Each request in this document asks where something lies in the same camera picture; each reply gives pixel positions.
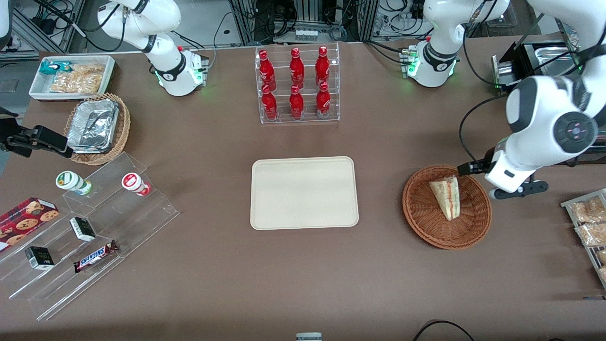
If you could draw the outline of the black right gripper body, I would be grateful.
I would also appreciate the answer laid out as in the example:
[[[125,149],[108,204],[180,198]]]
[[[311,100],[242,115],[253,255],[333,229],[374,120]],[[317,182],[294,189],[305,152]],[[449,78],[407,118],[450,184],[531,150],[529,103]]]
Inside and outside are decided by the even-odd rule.
[[[34,149],[33,139],[38,133],[38,126],[27,129],[17,123],[17,114],[0,108],[0,142],[1,149],[29,158]]]

